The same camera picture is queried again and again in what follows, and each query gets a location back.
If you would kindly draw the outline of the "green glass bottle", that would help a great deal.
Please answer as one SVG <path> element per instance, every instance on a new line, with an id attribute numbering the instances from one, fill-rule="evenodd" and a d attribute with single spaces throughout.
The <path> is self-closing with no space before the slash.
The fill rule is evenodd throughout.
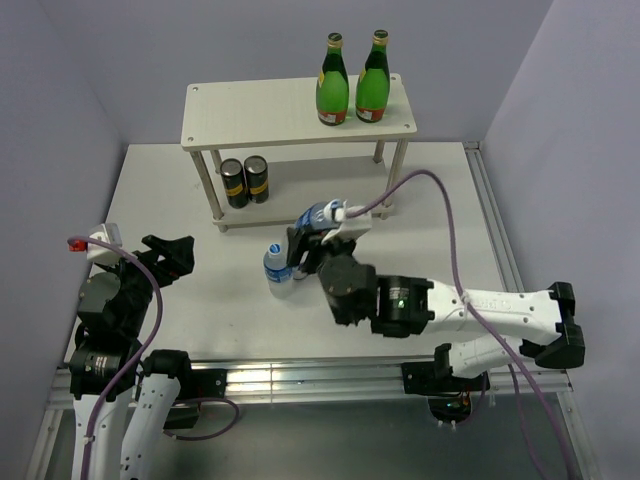
<path id="1" fill-rule="evenodd" d="M 327 38 L 327 52 L 316 83 L 316 111 L 321 123 L 342 124 L 349 107 L 349 81 L 342 57 L 343 38 L 332 32 Z"/>
<path id="2" fill-rule="evenodd" d="M 387 59 L 388 41 L 389 34 L 386 30 L 374 32 L 370 53 L 358 78 L 356 115 L 366 123 L 380 121 L 388 103 L 391 82 Z"/>

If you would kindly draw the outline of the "green glass bottle front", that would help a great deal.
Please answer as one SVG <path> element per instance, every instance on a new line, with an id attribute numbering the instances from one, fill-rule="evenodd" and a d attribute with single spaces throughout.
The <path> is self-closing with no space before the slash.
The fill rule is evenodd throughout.
<path id="1" fill-rule="evenodd" d="M 343 38 L 332 32 L 327 38 L 327 52 L 316 83 L 316 111 L 321 123 L 342 124 L 349 107 L 349 81 L 342 57 Z"/>

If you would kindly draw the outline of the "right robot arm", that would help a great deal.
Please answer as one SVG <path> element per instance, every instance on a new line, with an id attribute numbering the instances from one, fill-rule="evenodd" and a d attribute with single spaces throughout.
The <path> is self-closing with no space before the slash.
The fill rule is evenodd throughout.
<path id="1" fill-rule="evenodd" d="M 435 348 L 424 375 L 429 390 L 455 389 L 523 358 L 550 370 L 583 366 L 586 345 L 571 284 L 522 293 L 459 291 L 425 278 L 379 275 L 354 258 L 355 247 L 355 240 L 328 230 L 286 230 L 288 265 L 318 277 L 336 324 L 367 320 L 372 333 L 398 339 L 476 334 L 474 340 L 447 340 Z"/>

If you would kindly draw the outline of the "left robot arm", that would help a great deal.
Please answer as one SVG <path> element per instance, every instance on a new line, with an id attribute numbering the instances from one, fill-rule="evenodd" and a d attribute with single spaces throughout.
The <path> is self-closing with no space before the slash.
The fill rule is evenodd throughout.
<path id="1" fill-rule="evenodd" d="M 167 416 L 195 386 L 187 352 L 150 351 L 139 340 L 149 305 L 163 313 L 161 288 L 192 273 L 195 240 L 148 235 L 142 242 L 145 251 L 125 251 L 114 224 L 68 241 L 100 269 L 80 289 L 69 361 L 74 479 L 149 478 Z"/>

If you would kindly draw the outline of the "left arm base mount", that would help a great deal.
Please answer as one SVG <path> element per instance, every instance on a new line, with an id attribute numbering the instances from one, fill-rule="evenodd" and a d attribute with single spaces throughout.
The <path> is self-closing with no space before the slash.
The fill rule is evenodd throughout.
<path id="1" fill-rule="evenodd" d="M 177 399 L 224 398 L 226 385 L 226 369 L 195 369 L 192 371 L 190 386 L 186 390 L 182 390 Z M 172 407 L 165 421 L 164 429 L 173 431 L 193 428 L 201 417 L 200 409 L 199 404 Z"/>

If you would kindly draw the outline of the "water bottle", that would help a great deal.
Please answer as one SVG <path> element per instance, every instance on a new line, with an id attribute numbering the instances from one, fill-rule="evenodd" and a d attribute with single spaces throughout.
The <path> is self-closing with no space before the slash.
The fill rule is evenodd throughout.
<path id="1" fill-rule="evenodd" d="M 279 243 L 267 248 L 263 268 L 272 295 L 279 299 L 289 296 L 294 287 L 293 270 L 287 265 L 286 252 Z"/>
<path id="2" fill-rule="evenodd" d="M 336 219 L 336 212 L 343 210 L 345 201 L 333 199 L 313 204 L 296 220 L 296 233 L 323 232 L 337 229 L 340 222 Z"/>

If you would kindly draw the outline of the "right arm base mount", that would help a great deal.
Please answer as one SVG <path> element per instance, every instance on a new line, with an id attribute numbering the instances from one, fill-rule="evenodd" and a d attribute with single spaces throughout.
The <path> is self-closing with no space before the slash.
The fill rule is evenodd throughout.
<path id="1" fill-rule="evenodd" d="M 448 370 L 438 372 L 435 361 L 404 362 L 400 368 L 404 393 L 425 397 L 439 427 L 455 429 L 468 422 L 490 388 L 487 372 L 459 378 Z"/>

